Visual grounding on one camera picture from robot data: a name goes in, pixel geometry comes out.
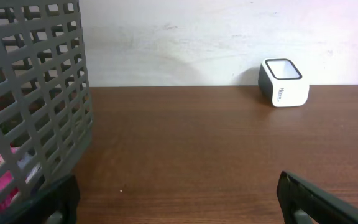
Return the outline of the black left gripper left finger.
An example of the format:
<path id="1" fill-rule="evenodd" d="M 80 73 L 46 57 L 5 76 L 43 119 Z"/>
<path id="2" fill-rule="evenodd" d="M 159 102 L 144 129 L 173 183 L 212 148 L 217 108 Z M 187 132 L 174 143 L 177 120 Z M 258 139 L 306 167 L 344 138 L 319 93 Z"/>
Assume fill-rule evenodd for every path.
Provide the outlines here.
<path id="1" fill-rule="evenodd" d="M 61 223 L 76 223 L 80 191 L 76 177 L 66 175 L 34 196 L 0 214 L 0 223 L 46 223 L 51 215 L 62 215 Z"/>

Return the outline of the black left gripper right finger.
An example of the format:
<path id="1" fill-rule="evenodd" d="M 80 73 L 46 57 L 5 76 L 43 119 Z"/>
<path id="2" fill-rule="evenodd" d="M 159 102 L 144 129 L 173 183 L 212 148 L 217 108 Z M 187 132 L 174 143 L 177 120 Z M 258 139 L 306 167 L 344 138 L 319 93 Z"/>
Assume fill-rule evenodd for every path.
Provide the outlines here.
<path id="1" fill-rule="evenodd" d="M 277 198 L 285 223 L 358 223 L 358 208 L 291 172 L 281 172 Z"/>

